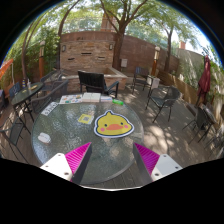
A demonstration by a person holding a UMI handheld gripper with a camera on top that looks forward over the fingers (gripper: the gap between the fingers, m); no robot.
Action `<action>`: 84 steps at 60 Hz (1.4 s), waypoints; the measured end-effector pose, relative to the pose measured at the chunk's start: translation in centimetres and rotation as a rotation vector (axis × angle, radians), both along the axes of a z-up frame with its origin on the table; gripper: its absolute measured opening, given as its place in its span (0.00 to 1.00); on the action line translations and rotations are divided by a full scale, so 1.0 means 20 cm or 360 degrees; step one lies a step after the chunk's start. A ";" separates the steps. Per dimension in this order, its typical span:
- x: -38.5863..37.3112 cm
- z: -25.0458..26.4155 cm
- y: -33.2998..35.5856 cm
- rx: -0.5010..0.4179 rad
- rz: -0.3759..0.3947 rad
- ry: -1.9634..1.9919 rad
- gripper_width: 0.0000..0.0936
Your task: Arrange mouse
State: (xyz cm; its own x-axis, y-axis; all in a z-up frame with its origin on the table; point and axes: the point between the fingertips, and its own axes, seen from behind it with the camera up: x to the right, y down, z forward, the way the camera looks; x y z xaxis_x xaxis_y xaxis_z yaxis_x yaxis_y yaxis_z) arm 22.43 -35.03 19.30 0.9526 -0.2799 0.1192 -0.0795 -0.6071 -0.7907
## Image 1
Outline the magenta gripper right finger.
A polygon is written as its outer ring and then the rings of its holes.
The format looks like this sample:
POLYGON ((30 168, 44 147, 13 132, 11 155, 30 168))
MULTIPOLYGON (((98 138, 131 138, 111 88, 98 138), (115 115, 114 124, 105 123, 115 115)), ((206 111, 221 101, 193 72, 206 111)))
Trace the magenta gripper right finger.
POLYGON ((137 143, 133 144, 133 154, 144 185, 182 169, 168 154, 159 155, 137 143))

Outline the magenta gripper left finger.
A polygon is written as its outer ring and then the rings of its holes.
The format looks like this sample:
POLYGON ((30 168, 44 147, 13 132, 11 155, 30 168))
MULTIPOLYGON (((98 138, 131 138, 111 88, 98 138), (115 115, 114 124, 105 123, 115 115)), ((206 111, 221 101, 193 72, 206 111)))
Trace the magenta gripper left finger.
POLYGON ((43 164, 41 169, 75 184, 80 184, 91 153, 92 143, 89 142, 66 154, 57 153, 43 164))

